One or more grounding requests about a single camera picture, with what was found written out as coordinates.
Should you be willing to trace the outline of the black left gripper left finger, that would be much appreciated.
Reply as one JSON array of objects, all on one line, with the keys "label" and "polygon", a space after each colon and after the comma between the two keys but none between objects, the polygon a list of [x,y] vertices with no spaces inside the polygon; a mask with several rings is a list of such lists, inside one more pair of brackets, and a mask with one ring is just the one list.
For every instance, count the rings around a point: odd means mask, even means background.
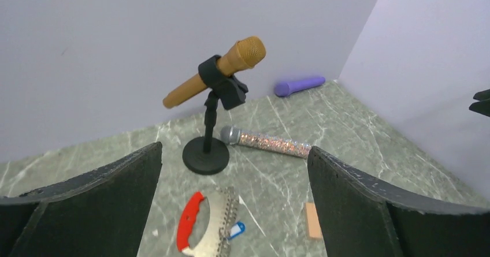
[{"label": "black left gripper left finger", "polygon": [[2,256],[136,256],[162,144],[15,197],[1,197]]}]

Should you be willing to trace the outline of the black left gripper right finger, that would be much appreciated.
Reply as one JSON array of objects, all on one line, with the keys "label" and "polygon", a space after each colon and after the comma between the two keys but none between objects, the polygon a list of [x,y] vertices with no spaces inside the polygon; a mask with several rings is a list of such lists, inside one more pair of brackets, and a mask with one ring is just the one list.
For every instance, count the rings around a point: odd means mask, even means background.
[{"label": "black left gripper right finger", "polygon": [[488,256],[489,210],[394,186],[313,147],[311,191],[328,256]]}]

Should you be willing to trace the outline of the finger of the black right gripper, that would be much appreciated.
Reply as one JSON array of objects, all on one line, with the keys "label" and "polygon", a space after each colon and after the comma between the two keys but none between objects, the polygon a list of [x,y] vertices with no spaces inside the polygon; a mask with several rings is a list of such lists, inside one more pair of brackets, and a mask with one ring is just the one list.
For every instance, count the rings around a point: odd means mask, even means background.
[{"label": "finger of the black right gripper", "polygon": [[473,99],[469,110],[490,117],[490,89],[475,93]]}]

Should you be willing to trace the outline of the red handled key holder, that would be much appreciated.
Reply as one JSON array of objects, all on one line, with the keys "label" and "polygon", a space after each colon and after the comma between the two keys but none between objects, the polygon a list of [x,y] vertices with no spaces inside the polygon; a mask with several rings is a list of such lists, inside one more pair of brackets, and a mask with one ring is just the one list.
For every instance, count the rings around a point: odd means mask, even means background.
[{"label": "red handled key holder", "polygon": [[[188,239],[204,200],[209,204],[209,221],[200,241],[191,247]],[[186,256],[229,256],[228,237],[237,221],[238,207],[239,197],[233,187],[195,192],[181,213],[176,233],[177,250]]]}]

